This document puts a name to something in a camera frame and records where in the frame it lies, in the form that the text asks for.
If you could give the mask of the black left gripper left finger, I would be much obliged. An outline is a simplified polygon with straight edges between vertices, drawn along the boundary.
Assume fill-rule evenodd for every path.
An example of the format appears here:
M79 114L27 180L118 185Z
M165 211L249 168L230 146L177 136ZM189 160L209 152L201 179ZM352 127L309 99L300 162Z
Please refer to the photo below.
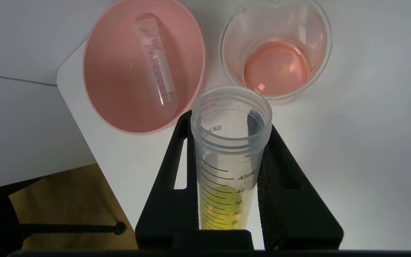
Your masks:
M198 185L190 118L178 119L142 214L135 236L142 250L253 250L247 230L199 229ZM175 189L178 165L187 141L187 186Z

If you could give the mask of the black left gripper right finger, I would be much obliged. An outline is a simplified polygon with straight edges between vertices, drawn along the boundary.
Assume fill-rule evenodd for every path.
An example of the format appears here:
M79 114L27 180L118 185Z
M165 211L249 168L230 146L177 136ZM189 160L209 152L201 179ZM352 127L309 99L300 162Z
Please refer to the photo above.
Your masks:
M338 250L344 230L275 127L257 179L266 250Z

